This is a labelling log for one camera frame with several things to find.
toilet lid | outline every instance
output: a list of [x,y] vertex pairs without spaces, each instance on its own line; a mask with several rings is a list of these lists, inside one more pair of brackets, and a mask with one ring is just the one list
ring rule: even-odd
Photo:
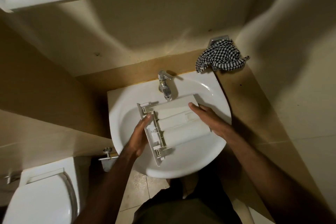
[[28,183],[17,188],[7,208],[4,224],[70,224],[73,202],[64,174]]

person's left arm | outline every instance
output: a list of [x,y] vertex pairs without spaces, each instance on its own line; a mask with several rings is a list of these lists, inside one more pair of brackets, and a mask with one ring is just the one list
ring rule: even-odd
[[95,194],[88,199],[85,208],[73,224],[115,223],[133,164],[147,143],[144,129],[150,120],[151,116],[147,115],[137,124],[107,177]]

sink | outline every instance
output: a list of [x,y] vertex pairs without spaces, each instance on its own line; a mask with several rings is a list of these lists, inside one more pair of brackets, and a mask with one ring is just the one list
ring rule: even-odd
[[[168,81],[172,99],[194,94],[198,103],[211,107],[231,124],[228,101],[214,73],[189,72]],[[134,127],[140,120],[137,103],[165,103],[158,90],[159,81],[153,80],[111,90],[107,93],[111,137],[120,154]],[[134,163],[133,169],[155,178],[177,178],[194,173],[208,165],[223,150],[226,142],[215,133],[178,145],[173,154],[166,156],[158,167],[149,145]]]

forearm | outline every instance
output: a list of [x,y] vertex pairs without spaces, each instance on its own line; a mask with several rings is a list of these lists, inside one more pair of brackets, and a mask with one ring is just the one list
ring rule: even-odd
[[137,159],[135,152],[125,146],[108,172],[103,184],[88,199],[74,224],[114,223],[124,195],[128,177]]
[[222,137],[277,223],[297,223],[303,220],[310,223],[323,219],[334,223],[332,214],[322,204],[232,128],[224,126]]

person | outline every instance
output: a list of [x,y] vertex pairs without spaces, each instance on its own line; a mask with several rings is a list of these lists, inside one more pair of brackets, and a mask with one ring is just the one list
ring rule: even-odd
[[[226,140],[277,224],[336,223],[322,203],[255,150],[211,108],[192,103],[189,107],[214,133]],[[144,129],[150,121],[151,116],[147,115],[137,124],[119,158],[74,224],[115,223],[132,166],[147,143]],[[173,179],[170,188],[161,190],[137,210],[133,223],[236,224],[241,220],[219,178],[205,167],[199,171],[194,192],[186,199],[182,199],[181,182]]]

